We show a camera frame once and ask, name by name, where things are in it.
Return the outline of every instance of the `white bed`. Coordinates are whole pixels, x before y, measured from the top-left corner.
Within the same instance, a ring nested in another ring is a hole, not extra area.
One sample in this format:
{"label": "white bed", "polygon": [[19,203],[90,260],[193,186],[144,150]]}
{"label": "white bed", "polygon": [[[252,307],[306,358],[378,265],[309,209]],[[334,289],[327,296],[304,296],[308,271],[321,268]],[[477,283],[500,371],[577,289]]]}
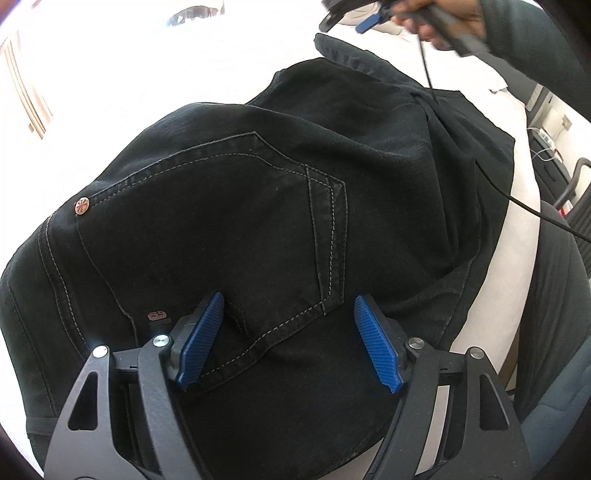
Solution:
{"label": "white bed", "polygon": [[[8,250],[0,258],[2,268],[9,252],[16,250],[65,199],[91,182],[142,129],[187,103],[244,103],[263,90],[277,70],[318,57],[313,39],[325,15],[318,0],[300,0],[297,9],[288,2],[231,0],[226,1],[226,15],[221,17],[164,28],[167,17],[161,7],[154,7],[135,21],[128,17],[126,27],[121,18],[130,15],[137,5],[129,1],[117,2],[116,6],[113,3],[118,14],[102,15],[99,28],[94,22],[76,22],[84,18],[80,9],[90,12],[98,8],[96,2],[85,2],[84,7],[75,2],[76,9],[69,1],[57,3],[62,10],[55,19],[58,24],[53,23],[51,29],[60,32],[57,41],[63,42],[61,57],[40,58],[39,62],[47,62],[45,67],[51,66],[54,71],[67,70],[69,79],[74,76],[74,80],[61,85],[58,78],[47,79],[46,91],[53,95],[56,107],[41,150],[38,155],[5,165],[0,181],[10,203],[1,228],[9,231],[10,237]],[[69,43],[64,34],[68,28]],[[415,37],[375,31],[357,35],[344,25],[337,25],[330,34],[373,51],[427,84]],[[480,60],[460,59],[453,52],[435,51],[430,46],[426,50],[435,88],[460,90],[495,125],[515,138],[511,193],[539,209],[523,104],[505,90],[503,78]],[[68,56],[77,57],[76,70]],[[48,97],[53,108],[52,97]],[[501,367],[527,296],[538,225],[536,217],[513,204],[509,206],[485,284],[453,351],[463,353],[479,345],[495,368]],[[4,389],[0,422],[32,459],[20,392],[14,371],[7,364],[5,345],[0,342],[0,384]],[[422,468],[433,461],[446,403],[442,391]],[[326,478],[361,479],[371,459],[368,452]]]}

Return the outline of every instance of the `black denim pants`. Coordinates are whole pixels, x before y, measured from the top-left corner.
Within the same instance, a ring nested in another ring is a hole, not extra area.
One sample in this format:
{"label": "black denim pants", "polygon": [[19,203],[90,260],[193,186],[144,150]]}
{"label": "black denim pants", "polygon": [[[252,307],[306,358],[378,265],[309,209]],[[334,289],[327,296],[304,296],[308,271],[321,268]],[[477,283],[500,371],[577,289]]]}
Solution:
{"label": "black denim pants", "polygon": [[317,46],[327,59],[247,105],[146,129],[11,260],[0,320],[41,463],[89,351],[142,345],[151,313],[175,322],[212,289],[226,315],[180,402],[218,480],[317,478],[383,436],[398,399],[356,330],[357,295],[453,342],[507,207],[474,159],[508,191],[514,140],[458,92],[436,102],[369,52]]}

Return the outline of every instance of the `black cable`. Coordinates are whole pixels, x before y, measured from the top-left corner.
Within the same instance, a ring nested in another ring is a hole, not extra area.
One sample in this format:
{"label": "black cable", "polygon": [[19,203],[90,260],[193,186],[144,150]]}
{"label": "black cable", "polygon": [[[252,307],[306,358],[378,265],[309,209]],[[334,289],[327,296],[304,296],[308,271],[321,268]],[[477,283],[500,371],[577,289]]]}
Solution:
{"label": "black cable", "polygon": [[[423,43],[421,42],[421,38],[419,36],[417,36],[418,38],[418,45],[419,48],[421,50],[421,58],[423,59],[423,67],[425,68],[425,74],[427,75],[427,81],[429,83],[429,89],[431,90],[431,95],[433,95],[433,99],[437,102],[437,98],[435,97],[435,91],[433,90],[433,84],[431,83],[431,77],[429,75],[429,69],[427,68],[427,60],[425,58],[425,49],[423,47]],[[550,218],[540,212],[536,212],[533,208],[528,207],[525,203],[520,202],[519,200],[517,200],[515,197],[512,197],[511,195],[509,195],[508,193],[505,193],[503,190],[501,190],[494,181],[492,181],[492,178],[490,178],[488,176],[488,173],[485,172],[484,168],[482,168],[482,165],[480,165],[480,163],[478,163],[478,160],[475,160],[476,162],[476,166],[480,169],[480,171],[482,172],[482,174],[484,175],[484,178],[488,180],[488,183],[490,183],[492,185],[492,187],[499,192],[501,195],[503,195],[503,197],[505,197],[507,200],[509,200],[510,202],[515,203],[516,205],[520,206],[521,208],[523,208],[526,212],[531,213],[532,215],[535,215],[536,217],[551,223],[552,225],[556,225],[558,228],[564,230],[565,232],[568,233],[572,233],[574,236],[580,238],[581,240],[591,244],[591,238],[589,238],[586,235],[583,235],[582,233],[578,233],[576,230],[573,230],[571,227],[568,227],[566,225],[563,225],[562,223],[560,223],[557,220],[554,220],[553,218]]]}

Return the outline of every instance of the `dark green sleeve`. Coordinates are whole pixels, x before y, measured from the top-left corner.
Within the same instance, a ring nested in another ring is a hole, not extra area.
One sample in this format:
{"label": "dark green sleeve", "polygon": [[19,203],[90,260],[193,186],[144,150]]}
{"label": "dark green sleeve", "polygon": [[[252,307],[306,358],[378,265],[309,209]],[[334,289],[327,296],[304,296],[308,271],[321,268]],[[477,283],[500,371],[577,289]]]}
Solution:
{"label": "dark green sleeve", "polygon": [[480,0],[480,5],[491,53],[591,121],[591,77],[548,15],[521,0]]}

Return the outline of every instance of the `pant leg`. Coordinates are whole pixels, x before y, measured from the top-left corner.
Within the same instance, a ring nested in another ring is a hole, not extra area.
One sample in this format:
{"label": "pant leg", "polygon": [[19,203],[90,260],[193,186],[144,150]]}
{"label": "pant leg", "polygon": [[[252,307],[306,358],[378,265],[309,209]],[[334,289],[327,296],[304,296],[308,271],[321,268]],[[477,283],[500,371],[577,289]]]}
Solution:
{"label": "pant leg", "polygon": [[[541,212],[566,225],[548,203]],[[521,421],[590,333],[591,290],[574,237],[542,221],[519,334],[515,410]]]}

